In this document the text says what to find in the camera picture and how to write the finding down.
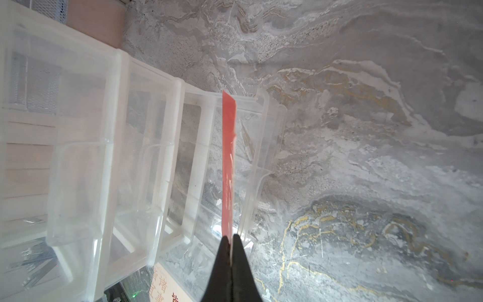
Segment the clear plastic drawer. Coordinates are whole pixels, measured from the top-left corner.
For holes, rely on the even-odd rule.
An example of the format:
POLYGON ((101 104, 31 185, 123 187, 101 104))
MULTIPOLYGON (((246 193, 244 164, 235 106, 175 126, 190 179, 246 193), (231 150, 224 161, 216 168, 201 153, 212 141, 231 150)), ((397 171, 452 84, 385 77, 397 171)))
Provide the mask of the clear plastic drawer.
MULTIPOLYGON (((233 231, 246 253, 264 181, 274 172, 287 109, 258 89, 236 96, 233 231)), ((171 200, 158 261, 192 301, 206 289, 221 240, 222 95, 187 85, 171 200)))
POLYGON ((1 2, 1 300, 96 301, 106 288, 130 57, 1 2), (7 272, 38 241, 58 265, 7 272))
POLYGON ((180 78, 130 60, 108 286, 155 263, 171 200, 184 88, 180 78))

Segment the white plastic drawer organizer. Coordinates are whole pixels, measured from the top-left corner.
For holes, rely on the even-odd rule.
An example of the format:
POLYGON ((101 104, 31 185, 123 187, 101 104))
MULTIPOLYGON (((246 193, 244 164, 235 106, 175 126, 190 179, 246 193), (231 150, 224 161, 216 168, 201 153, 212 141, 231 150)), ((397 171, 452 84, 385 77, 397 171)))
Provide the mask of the white plastic drawer organizer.
POLYGON ((1 2, 2 301, 96 301, 155 262, 186 104, 221 96, 1 2))

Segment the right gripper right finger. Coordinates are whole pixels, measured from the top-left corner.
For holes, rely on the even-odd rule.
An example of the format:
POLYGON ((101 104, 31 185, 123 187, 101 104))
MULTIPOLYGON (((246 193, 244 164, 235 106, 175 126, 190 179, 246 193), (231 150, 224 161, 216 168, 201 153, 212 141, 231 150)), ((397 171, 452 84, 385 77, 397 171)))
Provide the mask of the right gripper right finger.
POLYGON ((262 302, 238 234, 233 235, 231 242, 231 279, 233 302, 262 302))

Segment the red postcard gold characters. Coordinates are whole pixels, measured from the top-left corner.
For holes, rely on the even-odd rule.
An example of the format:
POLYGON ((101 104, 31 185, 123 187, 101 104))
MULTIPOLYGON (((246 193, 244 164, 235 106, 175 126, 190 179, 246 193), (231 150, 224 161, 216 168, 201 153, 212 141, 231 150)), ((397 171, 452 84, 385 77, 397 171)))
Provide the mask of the red postcard gold characters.
POLYGON ((233 236, 233 201, 236 145, 236 101, 222 93, 222 236, 233 236))

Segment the bundle of pencils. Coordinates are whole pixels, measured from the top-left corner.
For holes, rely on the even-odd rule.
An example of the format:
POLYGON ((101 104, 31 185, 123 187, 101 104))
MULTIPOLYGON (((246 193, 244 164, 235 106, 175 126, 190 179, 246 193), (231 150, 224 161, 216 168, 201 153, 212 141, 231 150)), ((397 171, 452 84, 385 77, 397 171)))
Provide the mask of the bundle of pencils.
POLYGON ((37 285, 51 270, 57 267, 58 258, 45 241, 38 241, 31 247, 21 252, 22 260, 8 264, 7 272, 23 269, 27 277, 22 283, 25 289, 31 289, 37 285))

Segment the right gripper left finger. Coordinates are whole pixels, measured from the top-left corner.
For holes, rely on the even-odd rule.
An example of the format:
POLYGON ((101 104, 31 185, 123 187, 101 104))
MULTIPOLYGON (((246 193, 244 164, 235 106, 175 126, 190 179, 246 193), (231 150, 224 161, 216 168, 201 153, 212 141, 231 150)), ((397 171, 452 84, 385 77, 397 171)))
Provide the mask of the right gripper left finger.
POLYGON ((228 237, 221 239, 213 269, 201 302, 231 301, 231 264, 228 237))

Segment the beige postcard red characters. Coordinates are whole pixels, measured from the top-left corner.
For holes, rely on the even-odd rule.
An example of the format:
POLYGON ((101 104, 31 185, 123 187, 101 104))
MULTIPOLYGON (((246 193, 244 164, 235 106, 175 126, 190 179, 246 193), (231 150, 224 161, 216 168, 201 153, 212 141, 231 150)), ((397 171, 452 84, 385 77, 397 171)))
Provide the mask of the beige postcard red characters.
POLYGON ((148 291, 150 302, 188 302, 193 299, 182 289, 161 263, 153 267, 151 286, 148 291))

